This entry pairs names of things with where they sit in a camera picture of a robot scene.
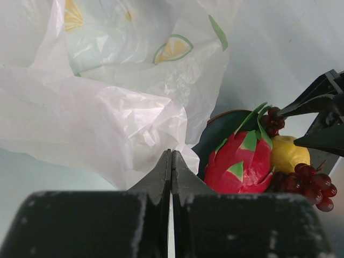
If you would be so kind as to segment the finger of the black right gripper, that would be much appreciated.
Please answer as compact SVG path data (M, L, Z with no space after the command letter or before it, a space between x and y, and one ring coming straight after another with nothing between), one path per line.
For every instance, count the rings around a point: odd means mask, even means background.
M343 72L332 69L317 77L296 100L278 111L278 116L321 112L343 116Z
M298 138L294 144L343 157L343 137L343 126L333 126Z

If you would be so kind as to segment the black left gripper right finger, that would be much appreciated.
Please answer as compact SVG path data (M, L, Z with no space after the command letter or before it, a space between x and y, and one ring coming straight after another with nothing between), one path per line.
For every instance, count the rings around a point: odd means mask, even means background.
M218 194L171 156L176 257L335 257L306 198Z

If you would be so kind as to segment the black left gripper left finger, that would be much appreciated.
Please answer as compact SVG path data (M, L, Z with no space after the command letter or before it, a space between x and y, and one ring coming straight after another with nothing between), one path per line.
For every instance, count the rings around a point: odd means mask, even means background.
M39 191L20 206L1 257L167 257L171 150L126 191Z

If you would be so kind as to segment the fake red grapes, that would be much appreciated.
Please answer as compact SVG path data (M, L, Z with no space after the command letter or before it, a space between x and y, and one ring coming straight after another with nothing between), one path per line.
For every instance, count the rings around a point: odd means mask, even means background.
M274 173L268 191L302 195L318 210L330 212L334 208L332 198L338 190L331 178L320 170L321 167L316 169L306 163L299 163L288 173L278 171Z

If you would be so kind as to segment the fake yellow lemon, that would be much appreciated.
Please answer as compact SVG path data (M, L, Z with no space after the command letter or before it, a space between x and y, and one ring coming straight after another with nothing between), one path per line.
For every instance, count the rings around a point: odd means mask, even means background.
M299 163L311 164L310 153L307 148L294 144L293 136L277 135L272 138L273 149L270 155L271 167L275 171L293 173Z

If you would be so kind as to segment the small red grape cluster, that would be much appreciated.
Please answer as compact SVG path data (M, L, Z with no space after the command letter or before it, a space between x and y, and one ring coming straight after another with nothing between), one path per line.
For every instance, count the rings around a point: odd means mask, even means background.
M285 127L285 119L277 115L279 110L278 107L270 107L267 114L260 119L261 125L270 138L279 135L279 130Z

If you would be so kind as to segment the fake watermelon slice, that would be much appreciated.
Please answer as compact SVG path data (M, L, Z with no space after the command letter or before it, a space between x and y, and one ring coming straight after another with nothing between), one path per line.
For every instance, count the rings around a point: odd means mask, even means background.
M259 194L269 187L273 144L260 123L269 108L256 107L210 154L204 182L217 193Z

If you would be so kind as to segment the blue ceramic plate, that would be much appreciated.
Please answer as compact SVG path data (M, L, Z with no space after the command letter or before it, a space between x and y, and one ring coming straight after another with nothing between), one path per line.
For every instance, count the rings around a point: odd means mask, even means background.
M204 169L211 152L227 139L250 114L249 110L231 110L213 117L207 122L199 143L192 150L199 157L198 177L204 179Z

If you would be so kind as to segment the white plastic bag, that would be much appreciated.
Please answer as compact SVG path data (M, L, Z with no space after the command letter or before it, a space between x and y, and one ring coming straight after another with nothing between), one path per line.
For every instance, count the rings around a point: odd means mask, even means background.
M1 148L116 188L192 150L240 1L1 1Z

